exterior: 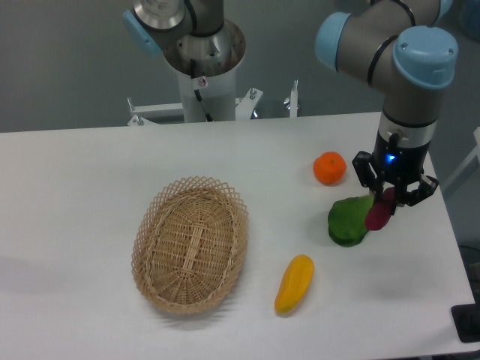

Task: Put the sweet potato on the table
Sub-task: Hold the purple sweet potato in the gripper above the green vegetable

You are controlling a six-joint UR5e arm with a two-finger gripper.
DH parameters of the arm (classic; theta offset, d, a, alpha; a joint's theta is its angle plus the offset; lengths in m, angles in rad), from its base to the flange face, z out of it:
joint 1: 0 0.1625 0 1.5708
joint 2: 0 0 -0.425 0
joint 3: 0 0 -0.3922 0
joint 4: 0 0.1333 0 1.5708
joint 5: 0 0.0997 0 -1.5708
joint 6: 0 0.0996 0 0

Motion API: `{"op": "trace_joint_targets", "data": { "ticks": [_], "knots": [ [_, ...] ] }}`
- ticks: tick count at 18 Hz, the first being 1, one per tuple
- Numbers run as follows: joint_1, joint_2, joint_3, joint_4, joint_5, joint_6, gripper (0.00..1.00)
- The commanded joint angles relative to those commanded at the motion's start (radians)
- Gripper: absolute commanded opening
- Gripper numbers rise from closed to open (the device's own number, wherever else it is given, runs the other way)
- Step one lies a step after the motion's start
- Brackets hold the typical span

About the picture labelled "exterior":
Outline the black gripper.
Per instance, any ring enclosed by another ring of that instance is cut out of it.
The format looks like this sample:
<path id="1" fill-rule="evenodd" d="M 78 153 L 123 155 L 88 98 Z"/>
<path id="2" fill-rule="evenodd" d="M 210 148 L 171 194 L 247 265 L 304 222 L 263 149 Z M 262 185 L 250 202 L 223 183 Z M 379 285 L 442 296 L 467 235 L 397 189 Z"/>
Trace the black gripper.
<path id="1" fill-rule="evenodd" d="M 389 142 L 377 132 L 373 153 L 360 151 L 352 160 L 355 173 L 363 188 L 376 198 L 383 195 L 383 182 L 394 184 L 393 213 L 397 207 L 413 207 L 432 196 L 439 181 L 430 175 L 420 175 L 430 143 L 404 148 L 400 144 L 391 150 Z M 418 181 L 418 187 L 408 190 L 408 184 Z"/>

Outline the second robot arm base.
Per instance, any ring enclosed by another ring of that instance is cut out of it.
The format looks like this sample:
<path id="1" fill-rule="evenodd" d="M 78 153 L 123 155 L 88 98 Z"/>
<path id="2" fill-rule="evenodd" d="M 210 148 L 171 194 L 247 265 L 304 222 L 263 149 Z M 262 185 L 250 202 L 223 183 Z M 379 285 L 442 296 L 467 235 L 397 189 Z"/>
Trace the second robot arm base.
<path id="1" fill-rule="evenodd" d="M 245 36 L 223 1 L 135 1 L 122 19 L 144 53 L 192 78 L 225 74 L 245 57 Z"/>

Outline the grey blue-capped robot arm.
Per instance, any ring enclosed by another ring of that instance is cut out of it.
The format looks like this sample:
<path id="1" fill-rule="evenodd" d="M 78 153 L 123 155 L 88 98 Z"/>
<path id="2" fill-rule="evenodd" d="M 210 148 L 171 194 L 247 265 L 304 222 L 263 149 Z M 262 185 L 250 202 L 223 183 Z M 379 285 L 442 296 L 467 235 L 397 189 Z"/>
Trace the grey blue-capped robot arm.
<path id="1" fill-rule="evenodd" d="M 353 166 L 361 185 L 394 212 L 430 197 L 438 181 L 424 162 L 455 76 L 458 43 L 437 26 L 450 1 L 372 1 L 361 15 L 337 12 L 316 34 L 316 57 L 384 96 L 372 152 Z"/>

